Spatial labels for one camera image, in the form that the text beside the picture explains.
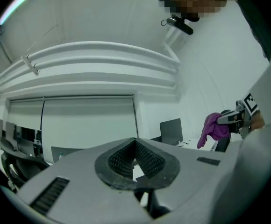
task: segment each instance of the sliding door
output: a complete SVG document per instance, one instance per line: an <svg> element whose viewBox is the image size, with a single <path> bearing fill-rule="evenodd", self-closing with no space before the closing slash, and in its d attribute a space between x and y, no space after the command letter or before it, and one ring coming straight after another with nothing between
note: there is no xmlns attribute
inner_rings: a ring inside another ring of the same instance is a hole
<svg viewBox="0 0 271 224"><path fill-rule="evenodd" d="M137 137L132 98L46 100L42 118L44 160L51 147L90 148Z"/></svg>

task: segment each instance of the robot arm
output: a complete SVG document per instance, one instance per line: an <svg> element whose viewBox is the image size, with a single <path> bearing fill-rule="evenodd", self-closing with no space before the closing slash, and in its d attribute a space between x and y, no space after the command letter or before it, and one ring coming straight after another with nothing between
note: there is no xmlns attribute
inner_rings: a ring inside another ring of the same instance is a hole
<svg viewBox="0 0 271 224"><path fill-rule="evenodd" d="M218 118L218 125L228 125L230 133L239 133L244 139L251 131L251 114L243 100L236 102L236 109Z"/></svg>

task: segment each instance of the cable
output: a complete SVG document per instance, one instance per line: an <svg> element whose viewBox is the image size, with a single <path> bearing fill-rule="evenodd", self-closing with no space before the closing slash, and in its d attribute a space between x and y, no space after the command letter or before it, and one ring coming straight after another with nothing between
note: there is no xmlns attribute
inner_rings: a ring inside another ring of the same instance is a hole
<svg viewBox="0 0 271 224"><path fill-rule="evenodd" d="M167 23L163 25L163 21L166 21L166 19L162 20L162 21L160 22L160 25L162 25L162 26L167 25Z"/></svg>
<svg viewBox="0 0 271 224"><path fill-rule="evenodd" d="M45 100L43 101L42 112L41 112L41 121L40 121L40 130L41 130L41 131L42 131L42 117L43 117L44 104L45 104Z"/></svg>

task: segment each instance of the purple cloth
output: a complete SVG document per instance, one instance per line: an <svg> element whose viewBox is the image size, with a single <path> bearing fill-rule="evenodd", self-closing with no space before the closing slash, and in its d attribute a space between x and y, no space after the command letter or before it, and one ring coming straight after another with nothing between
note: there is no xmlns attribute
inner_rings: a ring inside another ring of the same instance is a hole
<svg viewBox="0 0 271 224"><path fill-rule="evenodd" d="M223 115L220 113L212 113L206 117L197 148L204 147L207 141L207 135L210 135L216 141L229 136L228 125L216 124L216 120L221 116Z"/></svg>

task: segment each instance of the black slot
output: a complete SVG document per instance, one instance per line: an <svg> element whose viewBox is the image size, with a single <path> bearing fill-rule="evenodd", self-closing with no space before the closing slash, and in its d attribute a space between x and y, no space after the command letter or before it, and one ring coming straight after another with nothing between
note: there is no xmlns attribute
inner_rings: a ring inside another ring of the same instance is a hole
<svg viewBox="0 0 271 224"><path fill-rule="evenodd" d="M220 163L220 160L209 159L209 158L204 158L204 157L197 158L197 161L208 163L208 164L215 165L215 166L218 166Z"/></svg>
<svg viewBox="0 0 271 224"><path fill-rule="evenodd" d="M39 213L46 215L51 209L53 204L59 198L65 187L68 185L69 180L57 177L51 184L36 198L31 204L31 208Z"/></svg>

